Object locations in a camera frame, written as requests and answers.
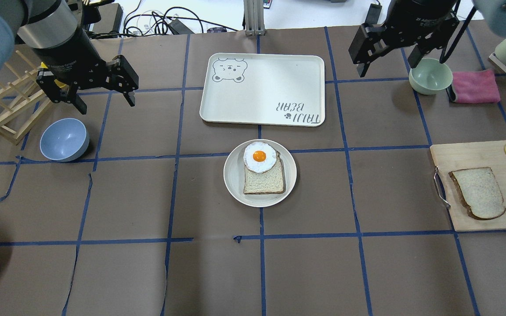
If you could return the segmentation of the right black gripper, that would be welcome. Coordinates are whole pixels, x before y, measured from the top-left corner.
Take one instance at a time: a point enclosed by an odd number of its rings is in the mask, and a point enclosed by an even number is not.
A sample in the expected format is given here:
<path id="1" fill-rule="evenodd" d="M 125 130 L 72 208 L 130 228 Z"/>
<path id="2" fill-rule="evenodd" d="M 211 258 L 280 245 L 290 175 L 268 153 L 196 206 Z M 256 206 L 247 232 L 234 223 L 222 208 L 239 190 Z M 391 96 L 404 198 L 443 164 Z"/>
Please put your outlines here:
<path id="1" fill-rule="evenodd" d="M 410 68 L 416 68 L 433 49 L 446 48 L 459 24 L 452 10 L 455 4 L 456 0 L 394 0 L 382 24 L 378 24 L 381 8 L 372 4 L 349 46 L 359 77 L 392 50 L 415 45 L 407 60 Z"/>

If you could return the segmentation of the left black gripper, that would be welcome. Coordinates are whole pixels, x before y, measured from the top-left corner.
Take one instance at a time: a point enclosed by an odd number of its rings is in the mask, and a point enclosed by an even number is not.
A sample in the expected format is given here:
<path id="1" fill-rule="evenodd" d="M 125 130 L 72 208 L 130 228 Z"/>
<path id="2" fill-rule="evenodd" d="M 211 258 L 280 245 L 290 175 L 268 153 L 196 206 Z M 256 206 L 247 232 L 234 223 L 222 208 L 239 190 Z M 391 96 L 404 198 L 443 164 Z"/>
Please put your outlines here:
<path id="1" fill-rule="evenodd" d="M 78 91 L 105 88 L 123 94 L 129 106 L 135 107 L 138 74 L 123 55 L 105 62 L 86 33 L 74 33 L 53 48 L 37 48 L 36 55 L 45 65 L 39 68 L 36 82 L 50 101 L 72 104 L 86 115 L 87 105 Z"/>

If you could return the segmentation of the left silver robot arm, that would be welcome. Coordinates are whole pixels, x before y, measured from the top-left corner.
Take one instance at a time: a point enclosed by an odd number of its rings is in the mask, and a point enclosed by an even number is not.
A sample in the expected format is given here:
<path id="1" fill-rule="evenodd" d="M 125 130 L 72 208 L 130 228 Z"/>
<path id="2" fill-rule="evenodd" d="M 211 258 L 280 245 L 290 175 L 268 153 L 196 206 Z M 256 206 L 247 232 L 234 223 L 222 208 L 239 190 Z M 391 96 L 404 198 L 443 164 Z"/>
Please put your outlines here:
<path id="1" fill-rule="evenodd" d="M 36 83 L 54 103 L 72 104 L 80 114 L 87 106 L 79 90 L 105 88 L 123 94 L 135 106 L 139 77 L 118 55 L 105 62 L 64 0 L 0 0 L 0 70 L 20 38 L 45 64 Z"/>

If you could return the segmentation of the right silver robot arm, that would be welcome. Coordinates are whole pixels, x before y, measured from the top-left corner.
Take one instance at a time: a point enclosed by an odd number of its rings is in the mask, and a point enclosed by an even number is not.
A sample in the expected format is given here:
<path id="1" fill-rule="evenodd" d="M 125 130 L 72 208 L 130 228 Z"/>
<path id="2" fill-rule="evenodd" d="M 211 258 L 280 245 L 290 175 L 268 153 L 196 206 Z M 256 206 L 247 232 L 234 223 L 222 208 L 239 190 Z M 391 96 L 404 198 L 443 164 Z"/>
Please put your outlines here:
<path id="1" fill-rule="evenodd" d="M 384 23 L 361 24 L 349 46 L 359 76 L 378 58 L 404 47 L 413 47 L 411 68 L 435 49 L 441 50 L 440 63 L 446 62 L 476 13 L 494 34 L 506 38 L 506 0 L 474 0 L 464 22 L 458 20 L 458 6 L 458 0 L 394 0 Z"/>

